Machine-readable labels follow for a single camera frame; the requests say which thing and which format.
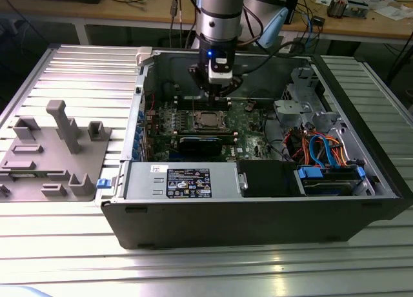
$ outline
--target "gray post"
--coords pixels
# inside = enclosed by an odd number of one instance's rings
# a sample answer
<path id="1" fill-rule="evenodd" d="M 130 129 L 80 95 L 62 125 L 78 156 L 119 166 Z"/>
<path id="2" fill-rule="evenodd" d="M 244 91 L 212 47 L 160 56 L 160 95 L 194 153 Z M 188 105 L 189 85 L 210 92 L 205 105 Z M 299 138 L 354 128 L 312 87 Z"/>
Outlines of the gray post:
<path id="1" fill-rule="evenodd" d="M 80 145 L 65 114 L 65 107 L 66 103 L 63 100 L 50 100 L 47 104 L 46 112 L 55 119 L 60 135 L 64 139 L 69 152 L 77 154 L 80 151 Z"/>

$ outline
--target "wooden table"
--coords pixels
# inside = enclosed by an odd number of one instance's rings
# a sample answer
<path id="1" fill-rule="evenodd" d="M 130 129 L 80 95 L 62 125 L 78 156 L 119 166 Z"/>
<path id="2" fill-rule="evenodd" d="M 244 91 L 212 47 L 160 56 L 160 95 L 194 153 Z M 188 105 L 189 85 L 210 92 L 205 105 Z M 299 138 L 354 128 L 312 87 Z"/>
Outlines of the wooden table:
<path id="1" fill-rule="evenodd" d="M 316 0 L 306 0 L 306 2 L 314 15 L 325 18 L 321 35 L 323 39 L 371 43 L 400 43 L 407 40 L 413 31 L 413 19 L 393 21 L 374 11 L 370 11 L 366 19 L 353 17 L 336 19 L 327 16 L 327 6 L 316 4 Z M 295 14 L 291 25 L 285 25 L 283 30 L 305 31 L 305 26 L 299 14 Z"/>
<path id="2" fill-rule="evenodd" d="M 172 0 L 148 0 L 146 10 L 112 0 L 102 0 L 97 5 L 65 1 L 10 0 L 28 19 L 72 23 L 82 45 L 90 44 L 86 25 L 131 26 L 145 28 L 169 28 L 170 4 Z M 306 0 L 315 15 L 326 19 L 322 39 L 360 41 L 372 43 L 403 43 L 413 30 L 413 20 L 393 21 L 375 12 L 369 12 L 366 19 L 327 17 L 327 7 Z M 0 18 L 16 19 L 18 15 L 0 0 Z M 179 27 L 175 19 L 174 28 Z M 194 9 L 189 0 L 183 0 L 183 29 L 188 30 L 194 22 Z M 290 40 L 301 36 L 306 26 L 299 14 L 295 14 L 291 25 L 285 25 L 280 33 Z"/>

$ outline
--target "floor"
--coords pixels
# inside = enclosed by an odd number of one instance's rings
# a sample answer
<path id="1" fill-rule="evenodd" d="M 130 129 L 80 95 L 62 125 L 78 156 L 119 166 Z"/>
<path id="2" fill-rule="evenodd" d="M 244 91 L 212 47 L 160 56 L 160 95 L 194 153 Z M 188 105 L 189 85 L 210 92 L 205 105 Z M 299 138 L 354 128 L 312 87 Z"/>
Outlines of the floor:
<path id="1" fill-rule="evenodd" d="M 72 25 L 60 23 L 33 23 L 50 44 L 78 44 L 76 31 Z M 0 36 L 0 110 L 11 100 L 20 84 L 25 80 L 37 63 L 47 44 L 24 22 L 17 24 L 19 33 Z M 114 26 L 88 26 L 88 33 L 94 45 L 112 46 L 157 46 L 169 47 L 169 31 L 145 29 L 145 36 L 140 28 Z M 172 33 L 173 45 L 179 46 L 179 32 Z M 330 41 L 321 40 L 317 54 L 326 54 Z M 365 59 L 376 73 L 385 78 L 396 56 L 383 44 L 362 43 L 355 56 Z M 413 98 L 406 95 L 406 90 L 413 89 L 413 63 L 405 66 L 391 85 L 392 91 L 406 107 L 413 104 Z"/>

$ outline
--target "table leg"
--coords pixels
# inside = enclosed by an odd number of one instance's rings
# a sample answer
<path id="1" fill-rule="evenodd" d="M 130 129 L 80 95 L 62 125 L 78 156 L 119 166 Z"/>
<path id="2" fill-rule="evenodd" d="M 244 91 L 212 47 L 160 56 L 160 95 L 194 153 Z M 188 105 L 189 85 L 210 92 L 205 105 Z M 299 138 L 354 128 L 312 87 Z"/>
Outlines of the table leg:
<path id="1" fill-rule="evenodd" d="M 74 23 L 76 28 L 77 37 L 79 38 L 80 45 L 90 45 L 89 35 L 86 31 L 86 25 L 84 23 Z"/>

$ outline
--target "wire bundle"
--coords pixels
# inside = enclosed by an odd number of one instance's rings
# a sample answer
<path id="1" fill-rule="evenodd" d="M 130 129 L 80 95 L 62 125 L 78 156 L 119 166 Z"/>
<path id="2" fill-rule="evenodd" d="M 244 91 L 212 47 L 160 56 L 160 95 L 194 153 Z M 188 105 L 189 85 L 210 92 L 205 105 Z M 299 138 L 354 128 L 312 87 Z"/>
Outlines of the wire bundle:
<path id="1" fill-rule="evenodd" d="M 325 168 L 323 163 L 323 158 L 325 158 L 324 161 L 330 166 L 347 166 L 343 144 L 336 138 L 316 131 L 306 132 L 298 130 L 296 132 L 290 130 L 283 141 L 284 146 L 287 146 L 289 139 L 293 137 L 301 144 L 301 147 L 291 156 L 296 163 Z M 317 146 L 320 145 L 318 147 L 318 155 L 315 154 L 316 143 Z"/>

